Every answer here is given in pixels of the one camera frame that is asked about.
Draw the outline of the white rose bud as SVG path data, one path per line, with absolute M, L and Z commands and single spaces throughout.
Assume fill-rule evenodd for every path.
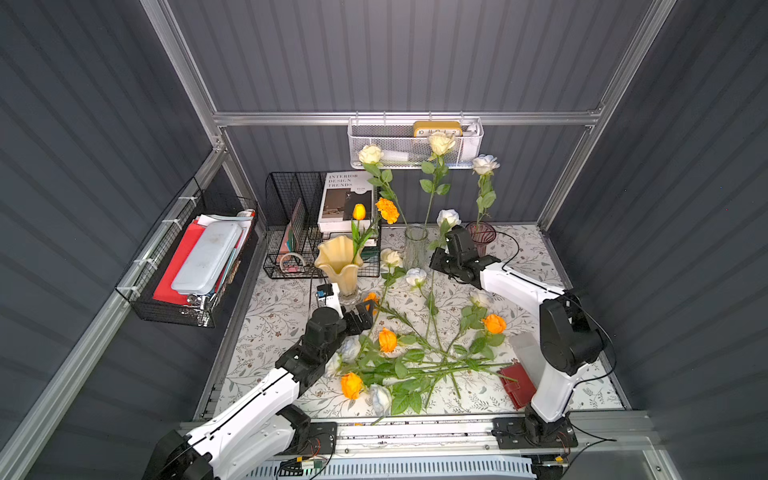
M 403 266 L 403 260 L 400 253 L 390 248 L 385 248 L 381 251 L 380 262 L 381 266 L 388 270 Z

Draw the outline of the orange marigold flower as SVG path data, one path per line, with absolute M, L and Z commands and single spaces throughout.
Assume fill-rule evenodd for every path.
M 376 202 L 377 213 L 373 215 L 365 229 L 360 229 L 359 244 L 366 246 L 372 239 L 378 237 L 379 223 L 395 224 L 400 218 L 400 211 L 396 204 L 389 199 L 380 198 Z

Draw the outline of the orange marigold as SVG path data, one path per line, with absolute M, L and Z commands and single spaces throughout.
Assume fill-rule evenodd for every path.
M 375 291 L 369 292 L 364 298 L 363 303 L 367 312 L 369 312 L 372 316 L 377 315 L 380 297 Z

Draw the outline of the orange tulip bud flower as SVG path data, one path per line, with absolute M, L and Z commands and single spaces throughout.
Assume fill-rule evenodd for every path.
M 365 218 L 366 218 L 365 206 L 361 203 L 356 204 L 352 211 L 352 221 L 351 221 L 352 241 L 353 241 L 353 247 L 354 247 L 353 254 L 352 254 L 353 258 L 356 258 L 357 254 L 360 252 L 361 248 L 364 246 L 364 243 L 366 242 L 365 234 L 367 232 L 367 229 L 361 226 L 361 222 Z

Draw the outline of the cream white rose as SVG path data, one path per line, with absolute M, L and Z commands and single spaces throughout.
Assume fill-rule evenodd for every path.
M 383 160 L 383 150 L 377 145 L 373 145 L 373 144 L 366 145 L 358 152 L 358 160 L 362 164 L 364 170 L 372 176 L 369 182 L 374 187 L 378 188 L 379 199 L 386 198 L 386 199 L 392 200 L 398 207 L 398 210 L 400 211 L 399 220 L 401 220 L 403 224 L 407 227 L 409 225 L 409 222 L 402 215 L 402 209 L 399 203 L 398 196 L 392 187 L 394 174 L 389 168 L 384 168 L 381 166 L 381 163 Z

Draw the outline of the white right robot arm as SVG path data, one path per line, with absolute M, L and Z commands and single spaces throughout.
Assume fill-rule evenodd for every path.
M 500 259 L 481 256 L 462 226 L 443 235 L 444 247 L 433 253 L 430 267 L 479 290 L 497 294 L 539 321 L 539 347 L 544 370 L 526 419 L 539 427 L 555 427 L 566 419 L 575 387 L 584 383 L 587 366 L 608 345 L 608 335 L 573 290 L 564 290 L 507 267 Z

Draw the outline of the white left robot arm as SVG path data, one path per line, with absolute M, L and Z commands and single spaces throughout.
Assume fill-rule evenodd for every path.
M 294 405 L 326 371 L 344 340 L 373 326 L 373 300 L 316 309 L 305 333 L 249 393 L 185 434 L 171 431 L 150 456 L 145 479 L 242 479 L 271 457 L 300 448 L 311 420 Z

